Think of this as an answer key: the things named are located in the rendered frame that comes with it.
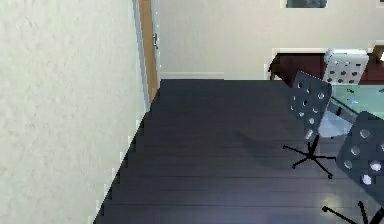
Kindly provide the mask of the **brown wooden room door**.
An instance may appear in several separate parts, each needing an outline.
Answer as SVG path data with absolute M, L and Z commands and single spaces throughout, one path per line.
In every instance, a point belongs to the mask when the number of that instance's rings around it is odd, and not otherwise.
M 155 11 L 152 9 L 154 0 L 132 0 L 132 2 L 145 109 L 149 111 L 160 85 L 156 60 L 158 49 L 153 46 L 153 34 L 156 33 Z

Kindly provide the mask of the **dark red wooden cabinet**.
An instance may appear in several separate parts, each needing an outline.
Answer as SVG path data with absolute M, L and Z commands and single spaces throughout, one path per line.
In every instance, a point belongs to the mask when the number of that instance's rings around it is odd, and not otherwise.
M 278 53 L 269 66 L 270 79 L 278 76 L 291 85 L 296 73 L 303 71 L 323 80 L 324 55 L 325 53 Z M 384 45 L 376 45 L 368 56 L 368 64 L 358 84 L 384 85 Z

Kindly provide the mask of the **dark grey perforated swivel chair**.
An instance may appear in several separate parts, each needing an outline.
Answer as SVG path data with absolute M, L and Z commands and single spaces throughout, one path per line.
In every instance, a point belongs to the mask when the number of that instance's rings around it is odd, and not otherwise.
M 346 135 L 352 127 L 352 123 L 343 119 L 337 111 L 328 110 L 331 102 L 332 85 L 303 71 L 298 71 L 292 83 L 292 94 L 289 100 L 289 110 L 304 123 L 304 138 L 307 140 L 307 151 L 284 145 L 284 149 L 290 149 L 304 156 L 295 162 L 292 168 L 307 160 L 314 161 L 332 179 L 330 173 L 319 159 L 335 160 L 335 157 L 316 155 L 315 151 L 320 138 L 332 138 Z
M 368 111 L 360 112 L 340 148 L 336 164 L 380 205 L 368 220 L 363 202 L 358 202 L 363 223 L 380 224 L 384 218 L 384 120 Z

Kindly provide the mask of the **white perforated chair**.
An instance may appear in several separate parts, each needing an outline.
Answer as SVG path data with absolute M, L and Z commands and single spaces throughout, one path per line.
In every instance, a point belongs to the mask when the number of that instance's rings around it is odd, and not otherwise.
M 324 55 L 323 80 L 331 85 L 357 85 L 369 56 L 361 49 L 329 49 Z

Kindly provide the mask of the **glass top table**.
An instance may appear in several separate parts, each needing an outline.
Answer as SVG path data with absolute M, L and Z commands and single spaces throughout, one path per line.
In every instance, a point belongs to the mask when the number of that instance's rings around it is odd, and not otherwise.
M 344 110 L 367 111 L 384 120 L 384 85 L 333 85 L 331 99 Z

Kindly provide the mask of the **framed dark wall picture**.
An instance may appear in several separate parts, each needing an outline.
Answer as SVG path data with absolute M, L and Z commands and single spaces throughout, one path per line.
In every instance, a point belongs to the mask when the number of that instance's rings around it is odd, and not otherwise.
M 286 8 L 325 8 L 327 0 L 286 0 Z

